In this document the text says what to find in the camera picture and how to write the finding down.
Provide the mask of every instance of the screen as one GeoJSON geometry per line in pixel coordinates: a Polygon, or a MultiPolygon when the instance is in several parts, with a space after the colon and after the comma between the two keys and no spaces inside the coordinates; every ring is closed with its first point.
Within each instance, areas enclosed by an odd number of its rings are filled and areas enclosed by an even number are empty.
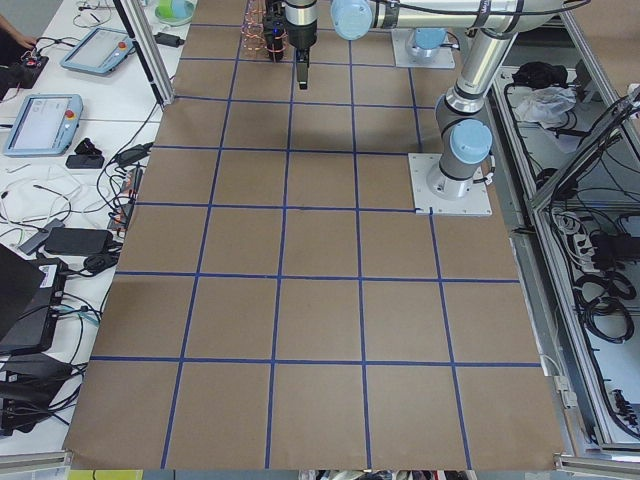
{"type": "Polygon", "coordinates": [[[31,99],[11,147],[16,150],[52,148],[68,106],[68,97],[31,99]]]}
{"type": "Polygon", "coordinates": [[[0,339],[18,321],[45,274],[0,244],[0,339]]]}
{"type": "Polygon", "coordinates": [[[98,29],[86,43],[81,44],[68,61],[77,65],[98,68],[126,40],[127,34],[98,29]]]}

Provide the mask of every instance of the mounting plate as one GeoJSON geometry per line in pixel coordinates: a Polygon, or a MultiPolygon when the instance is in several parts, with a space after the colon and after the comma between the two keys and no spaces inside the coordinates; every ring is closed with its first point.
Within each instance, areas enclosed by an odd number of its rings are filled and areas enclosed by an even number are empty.
{"type": "MultiPolygon", "coordinates": [[[[391,30],[396,67],[433,68],[438,70],[452,70],[456,68],[456,62],[453,60],[453,52],[450,48],[440,48],[438,53],[431,58],[422,59],[409,55],[405,45],[410,34],[411,29],[408,28],[394,28],[391,30]]],[[[450,42],[448,35],[445,41],[447,43],[450,42]]]]}
{"type": "MultiPolygon", "coordinates": [[[[413,205],[418,215],[458,215],[470,217],[488,217],[491,215],[491,203],[484,183],[474,183],[467,195],[457,201],[445,200],[434,194],[427,186],[427,173],[440,161],[439,153],[410,153],[409,170],[413,188],[413,205]]],[[[478,168],[473,178],[482,178],[478,168]]]]}

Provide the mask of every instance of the plastic bag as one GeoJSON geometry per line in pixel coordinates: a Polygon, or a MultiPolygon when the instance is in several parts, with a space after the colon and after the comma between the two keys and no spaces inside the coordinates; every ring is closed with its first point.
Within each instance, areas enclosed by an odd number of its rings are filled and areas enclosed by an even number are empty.
{"type": "Polygon", "coordinates": [[[543,128],[557,127],[566,122],[565,113],[576,104],[576,94],[570,88],[548,87],[534,90],[514,110],[521,122],[537,122],[543,128]]]}

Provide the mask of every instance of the yellow object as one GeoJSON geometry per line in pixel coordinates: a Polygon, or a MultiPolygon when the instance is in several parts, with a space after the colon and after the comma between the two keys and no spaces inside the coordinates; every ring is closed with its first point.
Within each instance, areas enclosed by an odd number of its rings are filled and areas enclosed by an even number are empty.
{"type": "Polygon", "coordinates": [[[69,480],[142,480],[142,470],[71,470],[69,480]]]}

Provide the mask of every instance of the connector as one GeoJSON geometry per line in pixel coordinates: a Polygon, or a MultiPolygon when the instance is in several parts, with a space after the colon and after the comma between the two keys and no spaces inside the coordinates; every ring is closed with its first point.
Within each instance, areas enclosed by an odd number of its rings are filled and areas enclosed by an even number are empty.
{"type": "Polygon", "coordinates": [[[578,406],[578,396],[573,390],[571,390],[571,385],[569,384],[569,379],[567,377],[564,375],[556,375],[553,377],[553,383],[558,393],[560,393],[560,398],[562,398],[564,408],[578,406]]]}

